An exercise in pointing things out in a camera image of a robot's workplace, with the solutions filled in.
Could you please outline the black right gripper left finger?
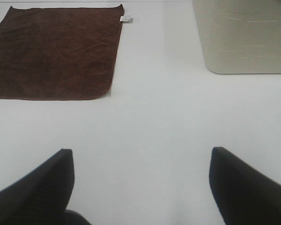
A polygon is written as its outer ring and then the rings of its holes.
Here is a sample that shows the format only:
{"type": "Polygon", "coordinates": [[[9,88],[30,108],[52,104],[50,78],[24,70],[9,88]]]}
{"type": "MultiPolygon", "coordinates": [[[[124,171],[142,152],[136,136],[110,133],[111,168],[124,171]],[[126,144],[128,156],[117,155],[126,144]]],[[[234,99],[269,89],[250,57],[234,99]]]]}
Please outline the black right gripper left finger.
{"type": "Polygon", "coordinates": [[[0,191],[0,225],[88,225],[67,209],[73,187],[73,152],[61,149],[0,191]]]}

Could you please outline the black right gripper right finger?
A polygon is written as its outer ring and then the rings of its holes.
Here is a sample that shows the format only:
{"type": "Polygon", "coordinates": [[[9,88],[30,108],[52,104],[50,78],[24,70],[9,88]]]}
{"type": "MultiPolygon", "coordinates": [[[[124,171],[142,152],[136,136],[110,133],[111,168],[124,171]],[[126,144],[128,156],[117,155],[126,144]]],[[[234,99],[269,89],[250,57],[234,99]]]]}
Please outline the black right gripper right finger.
{"type": "Polygon", "coordinates": [[[212,149],[209,184],[227,225],[281,225],[281,185],[223,147],[212,149]]]}

